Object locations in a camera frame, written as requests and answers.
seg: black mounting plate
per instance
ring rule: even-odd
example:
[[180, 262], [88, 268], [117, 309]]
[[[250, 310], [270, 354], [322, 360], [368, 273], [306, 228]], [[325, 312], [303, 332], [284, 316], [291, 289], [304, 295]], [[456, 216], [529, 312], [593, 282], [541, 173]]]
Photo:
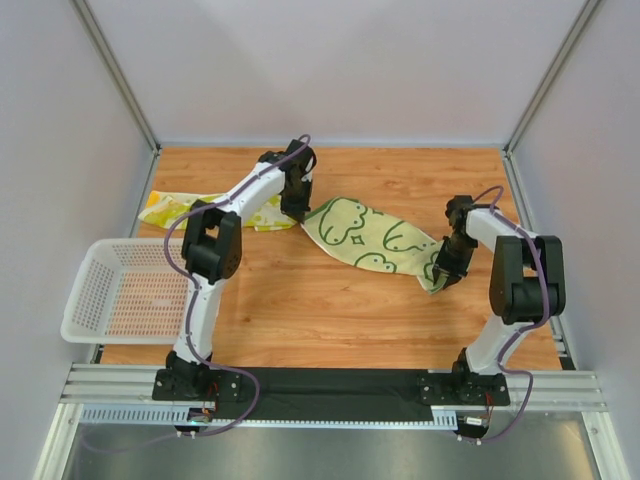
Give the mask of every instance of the black mounting plate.
[[[343, 368], [244, 368], [260, 381], [260, 400], [252, 420], [420, 422], [433, 420], [420, 400], [420, 370]], [[255, 394], [247, 377], [221, 370], [207, 372], [218, 385], [218, 418], [237, 418]], [[213, 402], [205, 394], [185, 397], [154, 386], [154, 400]]]
[[199, 393], [195, 393], [194, 390], [185, 390], [180, 388], [180, 384], [174, 383], [174, 388], [171, 388], [171, 383], [175, 382], [172, 378], [171, 372], [168, 370], [160, 370], [156, 374], [156, 379], [153, 384], [153, 392], [151, 398], [158, 401], [180, 402], [180, 401], [201, 401], [212, 402], [216, 396], [220, 402], [233, 402], [237, 401], [240, 394], [240, 385], [242, 383], [242, 376], [227, 372], [224, 370], [209, 370], [202, 369], [203, 373], [200, 377], [201, 385], [211, 386], [211, 388], [201, 389]]
[[420, 376], [420, 398], [425, 405], [487, 405], [487, 393], [493, 405], [510, 404], [504, 375], [471, 374], [466, 380], [449, 373], [425, 373]]

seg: metal floor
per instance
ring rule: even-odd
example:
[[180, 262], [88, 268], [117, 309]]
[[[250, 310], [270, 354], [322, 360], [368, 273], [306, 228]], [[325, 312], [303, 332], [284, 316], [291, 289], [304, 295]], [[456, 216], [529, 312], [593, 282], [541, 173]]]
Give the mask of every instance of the metal floor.
[[[492, 431], [511, 419], [495, 412]], [[136, 445], [172, 427], [79, 429], [99, 448]], [[170, 440], [119, 455], [74, 444], [65, 479], [223, 480], [597, 479], [580, 414], [528, 413], [508, 437], [475, 446], [449, 432], [237, 428], [219, 437]]]

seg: white plastic basket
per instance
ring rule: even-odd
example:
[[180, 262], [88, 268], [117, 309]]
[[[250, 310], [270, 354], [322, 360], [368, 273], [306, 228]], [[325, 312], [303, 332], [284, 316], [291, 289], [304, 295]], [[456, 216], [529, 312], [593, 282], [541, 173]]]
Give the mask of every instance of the white plastic basket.
[[[74, 343], [172, 344], [187, 279], [169, 267], [161, 238], [94, 243], [80, 265], [60, 329]], [[172, 240], [180, 259], [181, 239]]]

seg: wooden table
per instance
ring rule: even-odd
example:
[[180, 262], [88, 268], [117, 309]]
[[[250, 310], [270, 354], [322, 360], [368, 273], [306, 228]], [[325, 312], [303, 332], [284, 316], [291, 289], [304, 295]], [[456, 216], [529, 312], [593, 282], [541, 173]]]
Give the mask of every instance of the wooden table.
[[[155, 190], [224, 192], [266, 148], [166, 148]], [[450, 233], [444, 209], [454, 194], [507, 185], [495, 149], [317, 148], [312, 208], [357, 198], [434, 238]], [[502, 210], [516, 219], [509, 192]], [[142, 225], [140, 236], [164, 231]], [[363, 271], [318, 248], [299, 226], [243, 229], [243, 259], [222, 299], [214, 359], [236, 366], [450, 368], [490, 312], [492, 256], [474, 254], [469, 276], [433, 296], [415, 277]], [[163, 364], [170, 346], [108, 345], [103, 363]], [[559, 369], [548, 327], [530, 335], [511, 366]]]

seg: light green towel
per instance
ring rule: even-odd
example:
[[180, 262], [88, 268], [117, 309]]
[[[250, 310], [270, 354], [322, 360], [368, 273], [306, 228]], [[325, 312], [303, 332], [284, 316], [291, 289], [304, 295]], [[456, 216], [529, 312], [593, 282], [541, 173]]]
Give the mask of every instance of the light green towel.
[[333, 198], [309, 213], [302, 227], [341, 262], [374, 272], [414, 275], [429, 293], [441, 290], [445, 283], [444, 275], [434, 283], [431, 272], [442, 242], [358, 200]]
[[[213, 202], [222, 195], [222, 193], [199, 195], [193, 193], [158, 192], [153, 190], [149, 194], [147, 206], [140, 212], [138, 218], [150, 225], [169, 228], [180, 215], [187, 213], [191, 209], [191, 205], [193, 205], [193, 202], [196, 200]], [[280, 195], [276, 195], [267, 200], [267, 203], [262, 205], [244, 226], [253, 227], [259, 232], [270, 232], [291, 228], [295, 224], [295, 220], [280, 212]], [[185, 220], [178, 225], [178, 230], [184, 230], [186, 227], [187, 221]]]

